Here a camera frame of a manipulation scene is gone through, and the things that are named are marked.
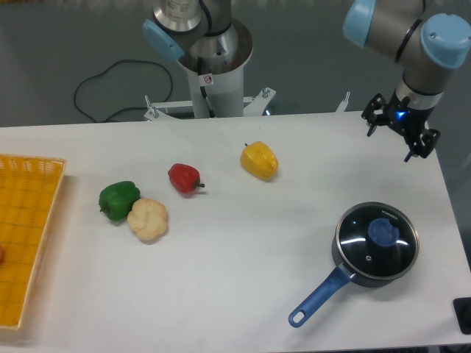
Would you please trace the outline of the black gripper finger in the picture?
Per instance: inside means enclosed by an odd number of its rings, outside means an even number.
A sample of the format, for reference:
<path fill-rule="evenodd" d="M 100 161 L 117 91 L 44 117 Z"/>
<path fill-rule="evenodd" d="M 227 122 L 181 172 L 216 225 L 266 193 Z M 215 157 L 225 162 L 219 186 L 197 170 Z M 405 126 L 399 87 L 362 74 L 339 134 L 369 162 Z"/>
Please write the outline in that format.
<path fill-rule="evenodd" d="M 406 134 L 404 140 L 409 147 L 409 152 L 404 161 L 407 163 L 412 157 L 427 158 L 435 149 L 440 135 L 437 129 L 424 129 L 422 133 Z"/>
<path fill-rule="evenodd" d="M 372 97 L 364 111 L 361 114 L 361 117 L 366 121 L 367 126 L 369 127 L 366 134 L 367 137 L 370 137 L 376 130 L 378 126 L 387 125 L 387 116 L 384 115 L 383 109 L 386 107 L 386 100 L 383 95 L 378 93 Z"/>

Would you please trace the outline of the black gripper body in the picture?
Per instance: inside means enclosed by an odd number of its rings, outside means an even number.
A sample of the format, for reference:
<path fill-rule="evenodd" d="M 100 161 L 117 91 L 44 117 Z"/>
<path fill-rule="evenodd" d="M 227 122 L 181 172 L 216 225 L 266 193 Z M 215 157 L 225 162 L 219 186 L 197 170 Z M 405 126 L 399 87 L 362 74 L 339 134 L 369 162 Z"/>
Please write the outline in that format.
<path fill-rule="evenodd" d="M 394 91 L 389 103 L 383 108 L 383 114 L 389 120 L 389 128 L 403 137 L 417 138 L 425 128 L 431 109 L 418 110 L 409 105 L 403 107 L 401 101 Z"/>

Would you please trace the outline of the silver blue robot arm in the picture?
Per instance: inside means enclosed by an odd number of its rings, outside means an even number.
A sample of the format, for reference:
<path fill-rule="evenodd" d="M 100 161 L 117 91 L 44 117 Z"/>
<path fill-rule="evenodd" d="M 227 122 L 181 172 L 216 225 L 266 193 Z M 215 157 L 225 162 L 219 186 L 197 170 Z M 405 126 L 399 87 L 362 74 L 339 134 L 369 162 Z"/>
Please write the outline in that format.
<path fill-rule="evenodd" d="M 344 36 L 403 67 L 392 97 L 374 96 L 362 112 L 371 130 L 387 126 L 401 135 L 410 157 L 427 157 L 439 131 L 426 126 L 452 73 L 470 51 L 470 25 L 457 15 L 421 16 L 424 1 L 354 1 Z M 229 1 L 159 1 L 142 26 L 161 56 L 187 73 L 196 118 L 261 115 L 274 92 L 244 100 L 244 66 L 252 36 L 232 16 Z"/>

